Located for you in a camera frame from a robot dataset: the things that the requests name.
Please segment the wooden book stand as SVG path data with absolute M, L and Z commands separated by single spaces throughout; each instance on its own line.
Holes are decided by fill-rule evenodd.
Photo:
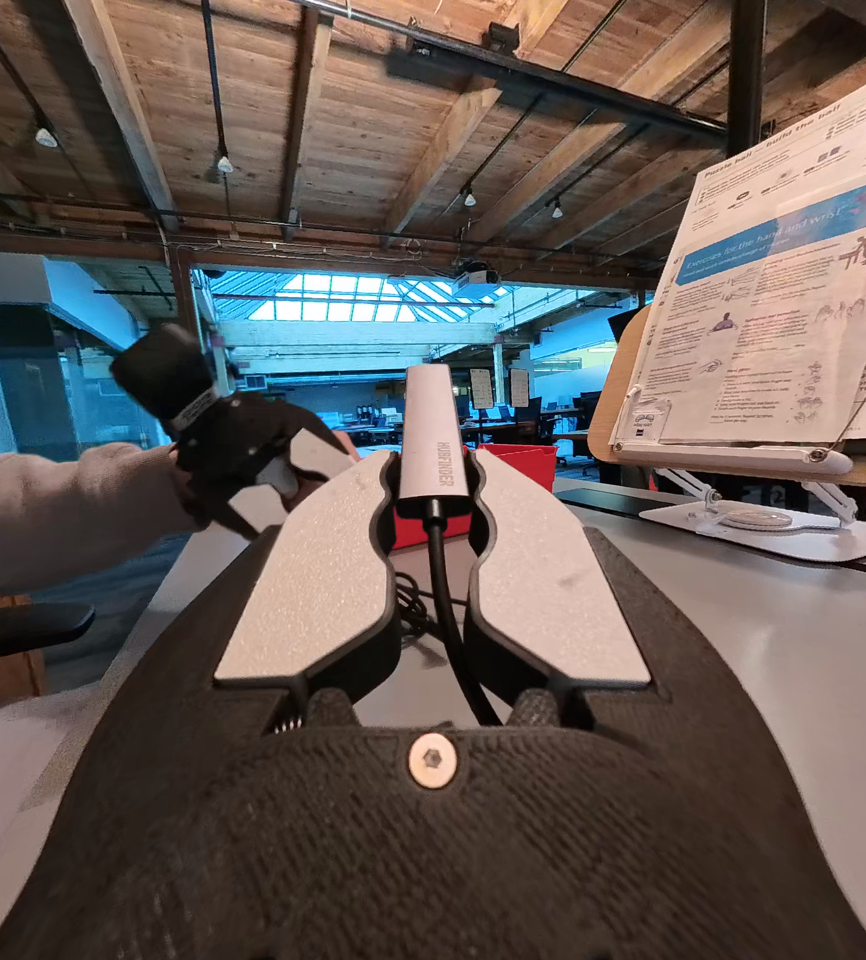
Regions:
M 636 373 L 647 340 L 651 307 L 630 318 L 618 342 L 588 430 L 593 455 L 619 466 L 655 469 L 693 500 L 645 510 L 643 520 L 681 532 L 751 548 L 776 557 L 828 566 L 866 561 L 866 520 L 847 488 L 866 489 L 866 455 L 848 456 L 839 441 L 815 444 L 662 442 L 672 402 L 647 395 Z M 791 481 L 818 498 L 829 516 L 797 510 L 753 509 L 720 497 L 699 474 Z M 755 511 L 751 519 L 742 514 Z

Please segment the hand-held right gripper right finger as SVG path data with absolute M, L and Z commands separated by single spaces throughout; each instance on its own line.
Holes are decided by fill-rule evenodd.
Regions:
M 645 690 L 651 672 L 586 528 L 544 486 L 481 447 L 470 453 L 465 656 L 502 700 L 528 689 Z

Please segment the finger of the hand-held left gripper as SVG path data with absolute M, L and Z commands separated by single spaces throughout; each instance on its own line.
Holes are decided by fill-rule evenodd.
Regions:
M 297 496 L 308 496 L 360 460 L 347 434 L 334 430 L 307 409 L 290 409 L 295 428 L 285 448 L 286 461 L 296 478 Z

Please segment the black ceiling track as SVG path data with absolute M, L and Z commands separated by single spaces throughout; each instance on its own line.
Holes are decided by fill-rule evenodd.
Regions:
M 511 55 L 491 52 L 416 27 L 398 25 L 393 33 L 409 43 L 415 56 L 426 58 L 442 70 L 450 69 L 496 80 L 501 88 L 514 86 L 575 100 L 621 119 L 701 138 L 722 147 L 727 145 L 725 124 L 682 111 L 665 102 L 529 64 Z

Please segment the person's left forearm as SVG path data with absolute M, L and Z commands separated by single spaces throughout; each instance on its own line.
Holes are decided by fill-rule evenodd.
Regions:
M 169 446 L 109 443 L 74 462 L 0 454 L 0 596 L 108 570 L 208 524 Z

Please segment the blue header exercise sheet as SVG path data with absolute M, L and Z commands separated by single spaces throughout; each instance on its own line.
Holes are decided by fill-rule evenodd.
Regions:
M 625 436 L 834 440 L 866 365 L 866 173 L 690 242 L 658 294 Z

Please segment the black steel pillar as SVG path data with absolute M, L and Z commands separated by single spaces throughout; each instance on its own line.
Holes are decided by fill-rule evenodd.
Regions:
M 761 140 L 767 1 L 731 3 L 727 156 L 735 157 Z

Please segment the white desk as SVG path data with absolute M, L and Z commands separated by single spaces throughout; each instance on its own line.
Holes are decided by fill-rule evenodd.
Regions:
M 866 927 L 866 572 L 786 562 L 607 513 L 574 513 L 602 530 L 727 662 L 783 751 Z M 0 920 L 105 706 L 151 642 L 244 548 L 238 536 L 211 528 L 183 549 L 0 848 Z

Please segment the ceiling projector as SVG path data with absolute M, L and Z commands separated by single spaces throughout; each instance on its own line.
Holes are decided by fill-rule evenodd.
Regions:
M 484 303 L 494 302 L 508 291 L 501 282 L 501 276 L 487 262 L 466 259 L 459 264 L 450 281 L 451 295 L 460 301 Z

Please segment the white instruction sheet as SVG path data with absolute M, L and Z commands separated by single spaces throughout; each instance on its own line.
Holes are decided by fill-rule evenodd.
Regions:
M 697 176 L 675 250 L 866 175 L 866 85 Z

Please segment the red plastic bin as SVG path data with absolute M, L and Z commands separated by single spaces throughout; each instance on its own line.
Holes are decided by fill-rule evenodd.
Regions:
M 535 481 L 547 492 L 551 493 L 554 489 L 558 462 L 558 448 L 555 445 L 483 443 L 473 451 L 476 453 L 487 451 Z M 396 512 L 394 527 L 396 534 L 394 549 L 420 546 L 427 542 L 427 534 L 418 519 L 402 518 Z

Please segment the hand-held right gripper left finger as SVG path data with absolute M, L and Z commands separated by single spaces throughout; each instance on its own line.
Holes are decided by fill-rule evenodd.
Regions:
M 215 669 L 218 687 L 287 690 L 296 702 L 333 688 L 358 702 L 391 677 L 398 476 L 399 456 L 374 452 L 290 513 Z

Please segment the silver USB hub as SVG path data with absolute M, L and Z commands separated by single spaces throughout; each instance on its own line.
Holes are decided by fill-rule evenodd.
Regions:
M 470 493 L 449 366 L 407 369 L 398 514 L 421 521 L 434 501 L 450 519 L 469 513 Z

